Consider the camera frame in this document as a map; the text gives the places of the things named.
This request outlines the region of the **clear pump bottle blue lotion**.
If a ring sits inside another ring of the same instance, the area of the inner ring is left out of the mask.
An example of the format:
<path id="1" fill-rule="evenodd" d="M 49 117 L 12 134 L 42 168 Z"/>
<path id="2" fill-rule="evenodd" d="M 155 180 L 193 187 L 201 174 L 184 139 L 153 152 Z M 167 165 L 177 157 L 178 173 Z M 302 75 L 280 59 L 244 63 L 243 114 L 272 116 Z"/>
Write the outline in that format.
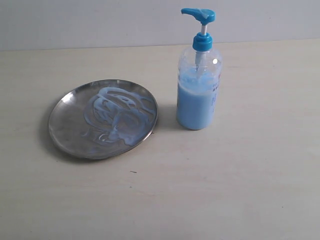
<path id="1" fill-rule="evenodd" d="M 201 30 L 179 58 L 176 119 L 187 129 L 201 130 L 213 120 L 223 66 L 222 56 L 213 47 L 207 30 L 216 13 L 201 8 L 183 8 L 181 13 L 193 16 L 201 23 Z"/>

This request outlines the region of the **round steel plate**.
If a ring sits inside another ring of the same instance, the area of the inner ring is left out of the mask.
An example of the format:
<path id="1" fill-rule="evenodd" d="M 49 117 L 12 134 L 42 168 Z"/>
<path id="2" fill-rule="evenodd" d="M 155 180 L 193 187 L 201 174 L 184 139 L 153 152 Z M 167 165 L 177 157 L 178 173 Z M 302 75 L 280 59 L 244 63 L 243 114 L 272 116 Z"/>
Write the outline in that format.
<path id="1" fill-rule="evenodd" d="M 100 145 L 91 138 L 83 136 L 89 128 L 84 120 L 84 108 L 88 101 L 104 87 L 116 87 L 154 99 L 157 109 L 154 125 L 147 136 L 136 145 L 127 146 L 123 141 Z M 145 87 L 122 79 L 97 80 L 73 89 L 58 101 L 48 119 L 48 132 L 53 144 L 60 151 L 80 159 L 102 160 L 126 153 L 146 140 L 155 128 L 158 116 L 157 101 Z"/>

